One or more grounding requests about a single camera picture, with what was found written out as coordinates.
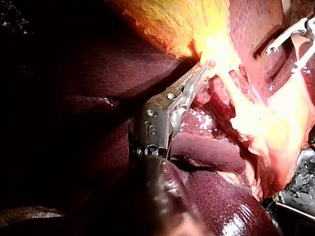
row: metal screw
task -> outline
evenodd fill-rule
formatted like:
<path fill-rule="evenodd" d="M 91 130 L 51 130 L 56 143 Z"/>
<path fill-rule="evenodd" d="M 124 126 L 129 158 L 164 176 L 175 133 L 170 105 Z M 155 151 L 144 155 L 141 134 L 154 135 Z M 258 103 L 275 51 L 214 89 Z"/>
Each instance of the metal screw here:
<path fill-rule="evenodd" d="M 153 109 L 149 109 L 149 110 L 147 110 L 147 116 L 148 117 L 157 117 L 158 113 Z"/>
<path fill-rule="evenodd" d="M 173 94 L 173 93 L 168 93 L 168 94 L 166 95 L 166 97 L 167 97 L 167 99 L 169 99 L 169 100 L 173 100 L 173 99 L 176 98 L 175 94 Z"/>

